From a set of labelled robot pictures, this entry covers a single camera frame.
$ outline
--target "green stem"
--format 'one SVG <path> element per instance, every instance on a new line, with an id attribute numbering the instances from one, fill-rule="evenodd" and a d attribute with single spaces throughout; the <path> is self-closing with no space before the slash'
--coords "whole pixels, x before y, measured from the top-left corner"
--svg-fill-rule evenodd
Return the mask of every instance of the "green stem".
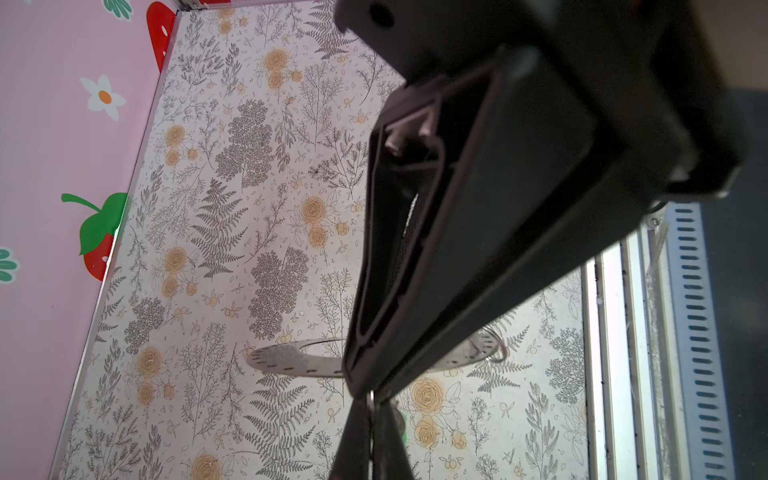
<path id="1" fill-rule="evenodd" d="M 61 201 L 62 202 L 75 202 L 76 204 L 85 205 L 86 207 L 92 208 L 96 210 L 97 212 L 101 212 L 101 208 L 96 207 L 88 200 L 82 199 L 78 197 L 77 195 L 72 194 L 61 194 Z"/>

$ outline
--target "pink wall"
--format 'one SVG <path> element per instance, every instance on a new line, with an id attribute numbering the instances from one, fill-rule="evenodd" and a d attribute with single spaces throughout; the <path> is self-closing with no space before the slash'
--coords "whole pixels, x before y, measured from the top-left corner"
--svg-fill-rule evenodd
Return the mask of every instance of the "pink wall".
<path id="1" fill-rule="evenodd" d="M 78 255 L 94 212 L 61 194 L 127 191 L 157 86 L 151 0 L 129 2 L 129 22 L 102 0 L 0 2 L 0 248 L 20 264 L 0 283 L 4 478 L 47 477 L 101 285 Z M 80 78 L 102 75 L 117 121 L 88 108 Z"/>

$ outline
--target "yellow rose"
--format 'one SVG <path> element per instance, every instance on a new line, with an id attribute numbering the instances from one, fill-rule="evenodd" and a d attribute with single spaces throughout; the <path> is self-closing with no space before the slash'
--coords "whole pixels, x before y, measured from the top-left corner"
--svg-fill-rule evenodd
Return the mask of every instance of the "yellow rose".
<path id="1" fill-rule="evenodd" d="M 175 148 L 172 148 L 165 156 L 165 164 L 168 167 L 173 167 L 175 164 L 179 163 L 179 160 L 181 159 L 181 154 L 178 150 Z"/>
<path id="2" fill-rule="evenodd" d="M 318 197 L 310 197 L 301 205 L 301 217 L 307 223 L 321 221 L 326 216 L 326 205 Z"/>
<path id="3" fill-rule="evenodd" d="M 138 401 L 143 406 L 148 406 L 154 400 L 154 389 L 151 383 L 142 383 L 137 393 Z"/>
<path id="4" fill-rule="evenodd" d="M 232 15 L 234 15 L 234 13 L 235 13 L 235 9 L 232 7 L 219 8 L 216 11 L 216 15 L 218 15 L 219 18 L 229 18 Z"/>
<path id="5" fill-rule="evenodd" d="M 176 280 L 176 278 L 169 276 L 163 282 L 163 286 L 161 287 L 161 292 L 163 293 L 163 296 L 167 298 L 171 298 L 173 295 L 176 294 L 176 289 L 178 287 L 179 287 L 179 282 Z"/>
<path id="6" fill-rule="evenodd" d="M 270 71 L 280 71 L 285 68 L 288 63 L 288 54 L 284 50 L 279 48 L 273 49 L 270 53 L 264 56 L 264 67 Z"/>
<path id="7" fill-rule="evenodd" d="M 184 139 L 184 127 L 173 125 L 165 131 L 165 144 L 168 147 L 177 147 Z"/>
<path id="8" fill-rule="evenodd" d="M 416 443 L 425 449 L 430 449 L 437 445 L 439 434 L 435 423 L 432 421 L 432 417 L 424 417 L 421 422 L 417 423 L 413 435 L 416 438 Z"/>
<path id="9" fill-rule="evenodd" d="M 166 400 L 173 400 L 176 396 L 176 389 L 174 387 L 175 385 L 171 383 L 163 387 L 163 396 Z"/>
<path id="10" fill-rule="evenodd" d="M 192 464 L 192 480 L 219 480 L 219 459 L 214 455 L 201 455 Z"/>
<path id="11" fill-rule="evenodd" d="M 174 247 L 165 254 L 165 269 L 169 273 L 179 273 L 187 265 L 187 252 L 181 247 Z"/>
<path id="12" fill-rule="evenodd" d="M 160 352 L 153 346 L 149 346 L 139 353 L 139 357 L 136 359 L 136 370 L 139 375 L 147 378 L 155 376 L 160 371 L 162 361 L 163 357 Z"/>
<path id="13" fill-rule="evenodd" d="M 416 410 L 427 415 L 442 408 L 442 389 L 435 380 L 419 379 L 411 385 L 411 401 Z"/>
<path id="14" fill-rule="evenodd" d="M 322 247 L 326 244 L 326 231 L 322 227 L 312 227 L 310 229 L 310 245 L 313 247 Z"/>
<path id="15" fill-rule="evenodd" d="M 219 24 L 219 33 L 222 35 L 226 35 L 232 30 L 232 24 L 229 20 L 222 20 L 222 22 Z"/>
<path id="16" fill-rule="evenodd" d="M 272 88 L 273 90 L 277 90 L 278 88 L 283 86 L 283 74 L 278 71 L 273 71 L 270 74 L 270 79 L 266 83 L 266 85 L 269 88 Z"/>
<path id="17" fill-rule="evenodd" d="M 459 450 L 463 450 L 467 446 L 467 438 L 459 430 L 456 430 L 451 436 L 451 445 Z"/>

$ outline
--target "teal leaf print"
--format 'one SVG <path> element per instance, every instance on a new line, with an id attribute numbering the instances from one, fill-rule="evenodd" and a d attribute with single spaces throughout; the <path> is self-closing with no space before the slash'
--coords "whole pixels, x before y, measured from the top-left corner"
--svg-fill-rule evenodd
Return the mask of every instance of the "teal leaf print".
<path id="1" fill-rule="evenodd" d="M 18 260 L 13 258 L 13 250 L 0 247 L 0 285 L 16 280 L 14 270 L 18 270 Z"/>
<path id="2" fill-rule="evenodd" d="M 127 22 L 131 21 L 134 12 L 128 0 L 104 0 L 104 8 L 118 19 L 124 18 Z"/>

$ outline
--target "orange flower center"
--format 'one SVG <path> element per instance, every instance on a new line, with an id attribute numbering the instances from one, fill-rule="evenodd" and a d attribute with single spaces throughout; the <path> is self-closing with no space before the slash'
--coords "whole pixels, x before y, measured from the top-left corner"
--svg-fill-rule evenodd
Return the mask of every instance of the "orange flower center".
<path id="1" fill-rule="evenodd" d="M 109 105 L 112 103 L 112 97 L 107 93 L 106 91 L 100 91 L 98 92 L 98 99 L 104 102 L 105 104 Z"/>

